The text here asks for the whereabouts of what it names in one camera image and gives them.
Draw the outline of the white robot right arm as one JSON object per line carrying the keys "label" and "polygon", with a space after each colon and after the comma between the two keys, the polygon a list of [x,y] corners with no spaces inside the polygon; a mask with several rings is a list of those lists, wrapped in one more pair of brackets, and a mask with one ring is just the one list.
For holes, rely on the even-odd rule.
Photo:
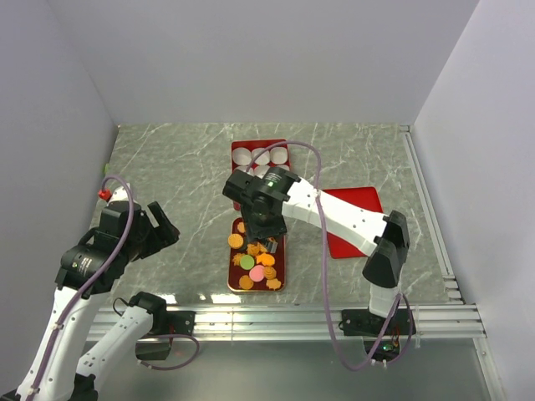
{"label": "white robot right arm", "polygon": [[387,333],[396,325],[398,317],[392,307],[410,248],[405,215],[351,205],[278,167],[262,177],[237,170],[227,179],[222,194],[240,206],[247,239],[269,251],[276,250],[287,233],[287,218],[318,227],[361,251],[367,256],[363,276],[370,283],[369,326]]}

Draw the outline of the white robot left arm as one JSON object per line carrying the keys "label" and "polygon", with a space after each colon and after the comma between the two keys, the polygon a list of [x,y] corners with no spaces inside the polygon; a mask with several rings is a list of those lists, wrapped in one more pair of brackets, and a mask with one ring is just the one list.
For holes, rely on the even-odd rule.
{"label": "white robot left arm", "polygon": [[52,312],[24,380],[3,400],[96,400],[117,363],[145,335],[170,331],[166,301],[134,295],[120,320],[90,349],[89,330],[112,286],[133,261],[172,246],[180,232],[158,202],[146,210],[120,187],[99,193],[107,205],[99,224],[66,251],[56,277]]}

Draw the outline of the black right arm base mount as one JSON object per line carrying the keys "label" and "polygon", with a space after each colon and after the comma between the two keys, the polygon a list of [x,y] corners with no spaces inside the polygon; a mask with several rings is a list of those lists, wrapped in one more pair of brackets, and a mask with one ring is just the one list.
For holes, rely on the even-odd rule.
{"label": "black right arm base mount", "polygon": [[[367,310],[343,309],[339,329],[345,337],[368,338],[364,340],[364,350],[369,354],[384,323],[383,317],[375,316]],[[410,341],[415,334],[416,326],[412,312],[408,312],[406,308],[398,309],[390,319],[372,359],[376,362],[393,362],[403,353],[401,338],[406,336]]]}

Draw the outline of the silver slotted tongs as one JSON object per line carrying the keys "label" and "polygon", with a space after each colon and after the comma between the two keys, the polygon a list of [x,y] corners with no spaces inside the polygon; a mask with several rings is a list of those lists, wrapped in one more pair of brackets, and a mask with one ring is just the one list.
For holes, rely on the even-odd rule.
{"label": "silver slotted tongs", "polygon": [[257,246],[262,253],[274,254],[280,242],[279,236],[271,236],[268,238],[258,239]]}

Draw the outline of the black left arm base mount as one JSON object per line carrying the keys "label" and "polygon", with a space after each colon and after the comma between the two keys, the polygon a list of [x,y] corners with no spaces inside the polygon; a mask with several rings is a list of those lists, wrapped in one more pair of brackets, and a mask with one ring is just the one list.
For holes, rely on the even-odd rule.
{"label": "black left arm base mount", "polygon": [[183,338],[161,338],[162,335],[192,337],[196,313],[191,310],[171,311],[162,324],[145,334],[135,345],[135,355],[141,361],[164,361],[171,355],[175,342]]}

